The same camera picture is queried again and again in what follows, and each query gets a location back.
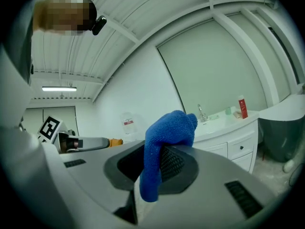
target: ceiling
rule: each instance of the ceiling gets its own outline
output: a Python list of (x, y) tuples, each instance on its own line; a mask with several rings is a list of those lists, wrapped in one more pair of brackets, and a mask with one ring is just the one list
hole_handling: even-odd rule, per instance
[[(115, 70), (145, 40), (192, 11), (232, 1), (266, 0), (93, 0), (98, 16), (107, 18), (97, 36), (35, 32), (32, 102), (95, 101)], [(76, 92), (43, 92), (42, 86), (76, 86)]]

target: blue towel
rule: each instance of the blue towel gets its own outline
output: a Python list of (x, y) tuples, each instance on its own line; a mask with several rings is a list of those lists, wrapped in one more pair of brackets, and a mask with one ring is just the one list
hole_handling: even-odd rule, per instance
[(158, 186), (162, 183), (160, 149), (166, 145), (194, 143), (197, 118), (180, 110), (161, 117), (145, 134), (144, 170), (140, 175), (140, 194), (146, 202), (158, 200)]

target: faucet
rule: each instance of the faucet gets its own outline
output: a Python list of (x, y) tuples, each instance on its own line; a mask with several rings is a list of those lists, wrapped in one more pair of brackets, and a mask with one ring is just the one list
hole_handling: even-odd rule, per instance
[(199, 112), (200, 112), (200, 120), (201, 120), (201, 122), (207, 121), (208, 120), (208, 116), (205, 113), (202, 113), (202, 108), (201, 108), (200, 104), (198, 104), (198, 109), (199, 109)]

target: black vent grille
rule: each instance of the black vent grille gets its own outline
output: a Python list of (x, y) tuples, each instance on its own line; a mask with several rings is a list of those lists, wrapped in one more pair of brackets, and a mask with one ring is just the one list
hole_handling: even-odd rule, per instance
[(144, 169), (144, 146), (121, 158), (118, 169), (130, 180), (135, 182)]
[(239, 181), (226, 183), (225, 186), (248, 218), (263, 208)]
[(64, 164), (67, 168), (69, 168), (69, 167), (78, 166), (78, 165), (85, 164), (85, 163), (86, 163), (86, 161), (84, 161), (83, 159), (76, 159), (73, 161), (65, 162)]
[(182, 171), (184, 166), (183, 159), (167, 148), (162, 148), (160, 157), (162, 182), (167, 181)]

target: red bottle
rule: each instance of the red bottle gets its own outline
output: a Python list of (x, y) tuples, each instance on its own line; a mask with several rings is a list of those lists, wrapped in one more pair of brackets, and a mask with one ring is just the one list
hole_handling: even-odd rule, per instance
[(246, 107), (246, 103), (244, 101), (243, 95), (240, 95), (238, 97), (238, 102), (239, 102), (240, 110), (242, 111), (242, 118), (245, 119), (248, 117), (248, 112), (247, 112), (247, 107)]

